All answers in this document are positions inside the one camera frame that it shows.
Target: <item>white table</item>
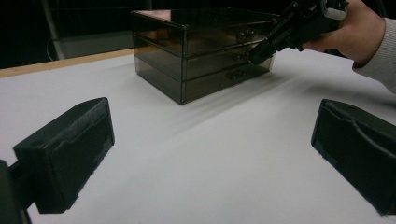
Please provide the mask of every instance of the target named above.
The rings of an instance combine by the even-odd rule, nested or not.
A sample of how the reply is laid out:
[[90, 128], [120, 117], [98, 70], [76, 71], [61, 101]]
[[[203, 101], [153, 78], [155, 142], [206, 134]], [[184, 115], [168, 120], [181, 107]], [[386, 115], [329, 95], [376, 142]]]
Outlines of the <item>white table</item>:
[[285, 49], [271, 73], [178, 105], [133, 55], [0, 78], [0, 159], [73, 105], [107, 97], [116, 144], [73, 207], [42, 223], [381, 224], [310, 145], [324, 98], [396, 124], [396, 96], [352, 61]]

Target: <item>dark background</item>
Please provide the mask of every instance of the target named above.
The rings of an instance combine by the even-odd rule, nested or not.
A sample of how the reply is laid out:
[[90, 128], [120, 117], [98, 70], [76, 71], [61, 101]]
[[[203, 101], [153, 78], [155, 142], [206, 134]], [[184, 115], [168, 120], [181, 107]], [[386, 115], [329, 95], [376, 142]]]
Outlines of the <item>dark background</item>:
[[[49, 0], [51, 15], [59, 37], [95, 35], [130, 29], [131, 10], [237, 7], [280, 14], [291, 0], [221, 1], [221, 0]], [[378, 14], [375, 0], [364, 0]], [[383, 0], [389, 18], [396, 18], [396, 2]], [[50, 41], [50, 29], [40, 0], [0, 1], [1, 56], [0, 69], [32, 63], [49, 62], [56, 58]]]

